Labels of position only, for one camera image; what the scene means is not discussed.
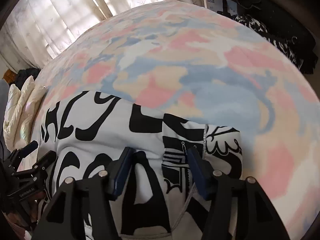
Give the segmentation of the black white graffiti jacket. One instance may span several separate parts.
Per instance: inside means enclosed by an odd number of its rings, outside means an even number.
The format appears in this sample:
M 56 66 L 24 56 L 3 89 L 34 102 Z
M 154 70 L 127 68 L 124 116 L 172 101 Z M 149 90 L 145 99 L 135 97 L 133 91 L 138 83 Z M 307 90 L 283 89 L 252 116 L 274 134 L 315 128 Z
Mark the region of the black white graffiti jacket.
M 52 196 L 63 180 L 90 178 L 134 149 L 134 169 L 122 195 L 111 203 L 125 239 L 200 239 L 210 203 L 197 192 L 187 151 L 196 148 L 215 170 L 242 176 L 241 137 L 228 126 L 198 124 L 131 103 L 84 91 L 47 108 L 39 132 L 39 157 L 57 153 L 48 171 Z

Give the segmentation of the cream puffer jacket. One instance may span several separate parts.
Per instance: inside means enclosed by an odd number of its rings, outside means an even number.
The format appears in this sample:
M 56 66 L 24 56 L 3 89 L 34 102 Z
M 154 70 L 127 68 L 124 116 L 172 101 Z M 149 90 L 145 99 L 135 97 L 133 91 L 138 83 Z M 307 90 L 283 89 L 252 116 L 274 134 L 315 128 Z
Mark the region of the cream puffer jacket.
M 37 85 L 32 76 L 21 89 L 10 86 L 3 122 L 4 142 L 9 151 L 30 143 L 33 122 L 46 92 L 47 88 Z

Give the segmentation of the orange wooden headboard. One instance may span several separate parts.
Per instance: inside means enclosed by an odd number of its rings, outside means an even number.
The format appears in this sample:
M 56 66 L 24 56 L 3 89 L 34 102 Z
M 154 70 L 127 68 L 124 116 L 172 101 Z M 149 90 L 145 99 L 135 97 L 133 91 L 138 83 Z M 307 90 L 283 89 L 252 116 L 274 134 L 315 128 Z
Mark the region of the orange wooden headboard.
M 8 84 L 11 84 L 13 82 L 15 82 L 16 80 L 16 77 L 17 77 L 17 74 L 15 72 L 13 72 L 12 70 L 7 70 L 2 79 L 5 80 Z

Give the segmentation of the black garment near curtain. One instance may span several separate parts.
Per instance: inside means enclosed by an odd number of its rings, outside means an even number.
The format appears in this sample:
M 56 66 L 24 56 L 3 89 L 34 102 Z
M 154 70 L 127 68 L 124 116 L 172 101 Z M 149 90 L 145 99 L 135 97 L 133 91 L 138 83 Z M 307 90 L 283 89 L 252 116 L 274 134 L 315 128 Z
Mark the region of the black garment near curtain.
M 32 76 L 33 80 L 36 80 L 36 78 L 38 77 L 39 73 L 40 73 L 40 68 L 28 68 L 28 69 L 22 69 L 19 70 L 17 75 L 16 75 L 16 79 L 14 82 L 12 82 L 11 84 L 15 85 L 19 90 L 22 89 L 22 86 L 24 85 L 25 81 Z

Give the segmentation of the pastel patterned bed blanket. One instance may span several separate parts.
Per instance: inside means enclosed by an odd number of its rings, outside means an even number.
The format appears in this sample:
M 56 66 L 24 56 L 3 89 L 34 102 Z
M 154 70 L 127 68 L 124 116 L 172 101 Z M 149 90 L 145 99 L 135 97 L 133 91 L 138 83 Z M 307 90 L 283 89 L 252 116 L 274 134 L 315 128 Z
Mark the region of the pastel patterned bed blanket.
M 319 99 L 251 29 L 182 2 L 144 5 L 82 34 L 36 78 L 48 107 L 84 91 L 240 132 L 242 176 L 213 169 L 202 232 L 215 239 L 301 239 L 319 214 Z

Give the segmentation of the white floral curtain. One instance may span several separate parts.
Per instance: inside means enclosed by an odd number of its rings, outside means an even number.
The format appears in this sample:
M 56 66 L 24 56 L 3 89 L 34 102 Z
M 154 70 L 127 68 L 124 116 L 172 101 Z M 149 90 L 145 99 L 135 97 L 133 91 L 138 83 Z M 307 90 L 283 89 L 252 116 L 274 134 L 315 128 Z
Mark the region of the white floral curtain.
M 165 0 L 1 0 L 1 68 L 41 68 L 99 22 L 160 1 Z

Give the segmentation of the black white patterned cloth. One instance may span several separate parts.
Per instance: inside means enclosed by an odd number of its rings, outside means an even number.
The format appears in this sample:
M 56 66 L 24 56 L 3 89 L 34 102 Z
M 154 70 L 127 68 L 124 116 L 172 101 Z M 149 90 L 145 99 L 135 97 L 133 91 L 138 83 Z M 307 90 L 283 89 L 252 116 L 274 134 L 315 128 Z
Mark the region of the black white patterned cloth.
M 264 22 L 250 15 L 238 14 L 232 20 L 252 29 L 278 48 L 302 74 L 313 74 L 318 56 L 313 52 L 316 41 L 310 31 L 282 21 Z

